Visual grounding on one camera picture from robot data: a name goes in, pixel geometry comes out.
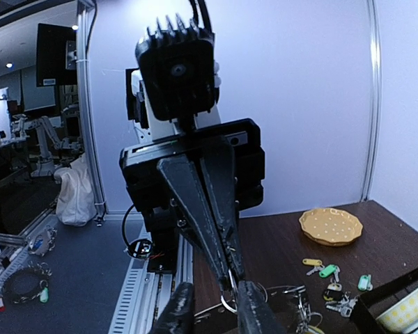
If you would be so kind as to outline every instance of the red key tag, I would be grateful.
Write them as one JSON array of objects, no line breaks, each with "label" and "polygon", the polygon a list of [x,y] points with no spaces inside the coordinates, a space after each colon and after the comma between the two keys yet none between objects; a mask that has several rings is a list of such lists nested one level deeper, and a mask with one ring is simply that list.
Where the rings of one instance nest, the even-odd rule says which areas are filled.
[{"label": "red key tag", "polygon": [[3,297],[0,296],[0,312],[5,310],[5,303],[3,302]]}]

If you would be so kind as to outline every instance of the yellow bowl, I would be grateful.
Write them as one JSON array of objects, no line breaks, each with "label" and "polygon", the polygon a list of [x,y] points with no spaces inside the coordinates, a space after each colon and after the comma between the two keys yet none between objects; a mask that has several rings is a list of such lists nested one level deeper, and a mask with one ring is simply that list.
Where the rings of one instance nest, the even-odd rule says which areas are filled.
[{"label": "yellow bowl", "polygon": [[418,328],[418,288],[376,318],[393,333],[410,333]]}]

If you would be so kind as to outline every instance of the ceiling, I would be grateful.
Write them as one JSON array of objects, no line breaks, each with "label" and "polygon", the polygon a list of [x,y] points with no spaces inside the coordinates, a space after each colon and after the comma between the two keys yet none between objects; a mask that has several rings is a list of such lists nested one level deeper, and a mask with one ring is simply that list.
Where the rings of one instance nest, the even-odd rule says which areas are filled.
[{"label": "ceiling", "polygon": [[24,17],[0,28],[0,76],[36,64],[37,25],[76,24],[76,1]]}]

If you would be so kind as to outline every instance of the tabletop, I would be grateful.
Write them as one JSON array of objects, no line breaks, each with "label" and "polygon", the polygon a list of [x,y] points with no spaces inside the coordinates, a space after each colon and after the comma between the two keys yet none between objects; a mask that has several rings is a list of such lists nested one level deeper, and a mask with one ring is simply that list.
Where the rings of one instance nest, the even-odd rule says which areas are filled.
[{"label": "tabletop", "polygon": [[[308,257],[341,268],[343,291],[357,296],[361,275],[371,274],[374,287],[418,267],[418,232],[374,201],[337,207],[355,215],[364,226],[362,236],[351,245],[321,246],[305,237],[300,229],[302,212],[245,218],[240,220],[239,234],[247,279],[264,287],[305,285],[311,309],[323,315],[319,326],[325,333],[359,333],[356,326],[339,313],[327,310],[322,292],[330,279],[314,274],[302,264]],[[219,288],[199,253],[194,255],[196,311],[219,303]],[[371,308],[374,316],[403,298],[407,292],[384,300]]]}]

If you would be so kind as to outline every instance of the gray mat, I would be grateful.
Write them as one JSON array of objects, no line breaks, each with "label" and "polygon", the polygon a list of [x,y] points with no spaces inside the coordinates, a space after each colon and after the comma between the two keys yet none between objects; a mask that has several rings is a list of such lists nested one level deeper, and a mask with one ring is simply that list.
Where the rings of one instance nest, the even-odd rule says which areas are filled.
[{"label": "gray mat", "polygon": [[[129,222],[128,239],[136,239],[141,221]],[[58,224],[56,248],[44,257],[53,271],[49,301],[7,304],[0,313],[0,333],[107,334],[130,258],[123,253],[121,223],[101,228]]]}]

